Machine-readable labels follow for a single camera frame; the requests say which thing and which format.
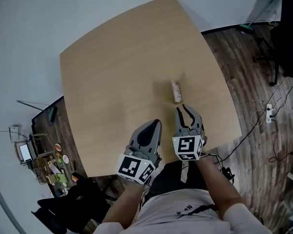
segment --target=white t-shirt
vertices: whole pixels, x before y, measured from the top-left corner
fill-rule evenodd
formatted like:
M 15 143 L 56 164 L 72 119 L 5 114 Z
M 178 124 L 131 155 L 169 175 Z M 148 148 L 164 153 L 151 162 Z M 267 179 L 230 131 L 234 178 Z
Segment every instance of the white t-shirt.
M 169 192 L 152 197 L 128 229 L 124 230 L 120 223 L 103 223 L 94 234 L 271 234 L 243 204 L 231 206 L 223 221 L 212 209 L 187 215 L 201 205 L 210 204 L 213 201 L 208 191 Z

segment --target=person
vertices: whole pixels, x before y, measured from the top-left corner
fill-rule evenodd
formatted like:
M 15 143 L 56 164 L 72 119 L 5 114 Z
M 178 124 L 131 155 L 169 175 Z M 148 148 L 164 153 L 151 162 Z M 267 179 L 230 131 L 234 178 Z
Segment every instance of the person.
M 130 182 L 94 234 L 271 233 L 210 157 L 189 161 L 186 183 L 180 180 L 181 170 L 181 161 L 165 165 L 134 222 L 145 187 Z

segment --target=wooden table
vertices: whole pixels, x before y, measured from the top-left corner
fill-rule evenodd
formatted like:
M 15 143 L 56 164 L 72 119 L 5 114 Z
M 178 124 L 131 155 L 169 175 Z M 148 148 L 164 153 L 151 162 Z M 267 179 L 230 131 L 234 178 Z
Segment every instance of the wooden table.
M 171 81 L 202 116 L 205 151 L 241 136 L 219 66 L 177 0 L 155 0 L 103 23 L 60 55 L 68 113 L 88 176 L 115 173 L 132 132 L 158 118 L 164 162 L 177 159 Z

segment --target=power strip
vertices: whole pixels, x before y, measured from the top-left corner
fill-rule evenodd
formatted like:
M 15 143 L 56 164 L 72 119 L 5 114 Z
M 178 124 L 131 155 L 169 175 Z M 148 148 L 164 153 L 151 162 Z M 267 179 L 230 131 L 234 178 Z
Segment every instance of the power strip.
M 272 122 L 272 105 L 267 104 L 266 105 L 266 123 L 271 123 Z

